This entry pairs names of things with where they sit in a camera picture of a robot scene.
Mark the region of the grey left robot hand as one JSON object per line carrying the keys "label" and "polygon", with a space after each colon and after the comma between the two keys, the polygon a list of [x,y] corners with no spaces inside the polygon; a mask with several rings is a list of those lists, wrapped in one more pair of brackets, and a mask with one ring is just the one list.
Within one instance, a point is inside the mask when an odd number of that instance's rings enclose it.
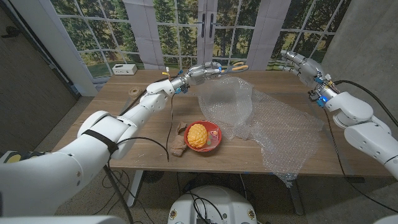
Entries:
{"label": "grey left robot hand", "polygon": [[197,64],[189,68],[180,78],[182,82],[180,89],[185,91],[190,86],[201,85],[209,79],[217,78],[221,75],[221,71],[221,64],[218,62]]}

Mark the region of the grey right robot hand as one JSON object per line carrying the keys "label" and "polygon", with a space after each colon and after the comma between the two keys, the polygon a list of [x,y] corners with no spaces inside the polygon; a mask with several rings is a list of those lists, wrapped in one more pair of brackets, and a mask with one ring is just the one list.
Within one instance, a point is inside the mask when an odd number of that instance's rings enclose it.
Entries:
{"label": "grey right robot hand", "polygon": [[280,54],[287,63],[279,67],[282,71],[296,75],[305,86],[313,90],[330,88],[327,73],[318,62],[297,52],[281,50]]}

